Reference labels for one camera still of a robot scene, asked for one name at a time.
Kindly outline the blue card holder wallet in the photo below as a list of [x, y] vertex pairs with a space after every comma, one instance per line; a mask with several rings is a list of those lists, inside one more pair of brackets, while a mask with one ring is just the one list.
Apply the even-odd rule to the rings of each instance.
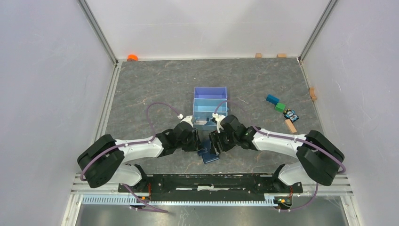
[[202, 158], [204, 164], [219, 160], [219, 156], [212, 151], [211, 141], [203, 140], [201, 148], [197, 151], [198, 156]]

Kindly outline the blue purple three-bin tray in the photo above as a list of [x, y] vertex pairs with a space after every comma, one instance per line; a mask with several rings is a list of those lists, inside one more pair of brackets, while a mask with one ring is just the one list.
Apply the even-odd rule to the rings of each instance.
[[212, 121], [212, 114], [216, 108], [219, 115], [227, 116], [227, 87], [195, 87], [193, 96], [192, 115], [194, 127], [198, 130], [216, 130], [216, 123]]

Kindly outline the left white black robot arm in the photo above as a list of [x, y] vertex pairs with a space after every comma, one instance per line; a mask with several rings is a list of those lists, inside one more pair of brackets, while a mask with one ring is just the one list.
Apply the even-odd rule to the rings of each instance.
[[130, 161], [164, 157], [177, 149], [196, 152], [199, 147], [198, 132], [186, 121], [143, 139], [120, 140], [105, 134], [77, 158], [81, 169], [80, 180], [86, 181], [90, 188], [118, 183], [142, 192], [148, 186], [148, 179], [139, 166], [129, 165]]

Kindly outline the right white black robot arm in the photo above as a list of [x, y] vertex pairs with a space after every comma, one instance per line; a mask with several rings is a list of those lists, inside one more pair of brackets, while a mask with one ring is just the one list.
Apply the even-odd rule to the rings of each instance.
[[344, 154], [322, 133], [283, 134], [256, 126], [246, 127], [234, 115], [213, 113], [216, 130], [210, 134], [211, 145], [217, 153], [237, 146], [245, 150], [271, 151], [297, 159], [278, 167], [272, 178], [277, 192], [286, 191], [297, 182], [330, 186], [336, 175], [346, 172]]

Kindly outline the blue toy brick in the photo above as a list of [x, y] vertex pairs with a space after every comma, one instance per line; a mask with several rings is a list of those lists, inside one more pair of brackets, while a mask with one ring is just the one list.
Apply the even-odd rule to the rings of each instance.
[[268, 95], [266, 97], [266, 101], [268, 101], [268, 102], [270, 102], [270, 103], [272, 103], [274, 105], [277, 105], [279, 103], [279, 99], [277, 97], [273, 96], [273, 95]]

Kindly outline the green toy brick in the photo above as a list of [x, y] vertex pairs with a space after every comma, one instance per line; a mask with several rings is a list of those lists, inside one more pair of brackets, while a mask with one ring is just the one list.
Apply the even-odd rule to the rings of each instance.
[[286, 109], [286, 105], [283, 104], [283, 103], [281, 103], [281, 102], [278, 102], [278, 103], [275, 105], [275, 110], [278, 111], [278, 112], [280, 112], [280, 113], [284, 112], [285, 109]]

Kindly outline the wooden stick block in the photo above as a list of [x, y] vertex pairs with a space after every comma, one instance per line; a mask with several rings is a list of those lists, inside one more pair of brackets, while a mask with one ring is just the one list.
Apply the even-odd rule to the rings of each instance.
[[293, 122], [290, 119], [286, 119], [284, 122], [292, 134], [297, 133], [297, 129], [295, 128]]

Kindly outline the black owl pattern block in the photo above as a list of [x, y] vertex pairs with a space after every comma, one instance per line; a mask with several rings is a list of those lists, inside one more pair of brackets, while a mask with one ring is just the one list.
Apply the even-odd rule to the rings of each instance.
[[294, 110], [286, 109], [283, 112], [283, 115], [286, 119], [290, 120], [291, 122], [295, 122], [299, 119], [299, 116], [295, 113]]

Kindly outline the orange round cap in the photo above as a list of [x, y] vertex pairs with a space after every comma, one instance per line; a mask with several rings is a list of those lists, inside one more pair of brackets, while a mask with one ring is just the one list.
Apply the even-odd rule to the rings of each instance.
[[130, 61], [138, 61], [138, 57], [136, 55], [134, 55], [134, 54], [130, 54], [130, 55], [127, 56], [127, 61], [128, 62], [130, 62]]

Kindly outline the curved wooden piece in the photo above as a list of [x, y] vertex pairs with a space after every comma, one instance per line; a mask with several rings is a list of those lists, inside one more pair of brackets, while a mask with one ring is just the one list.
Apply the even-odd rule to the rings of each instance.
[[309, 95], [312, 101], [316, 101], [318, 97], [316, 96], [316, 90], [314, 87], [309, 88]]

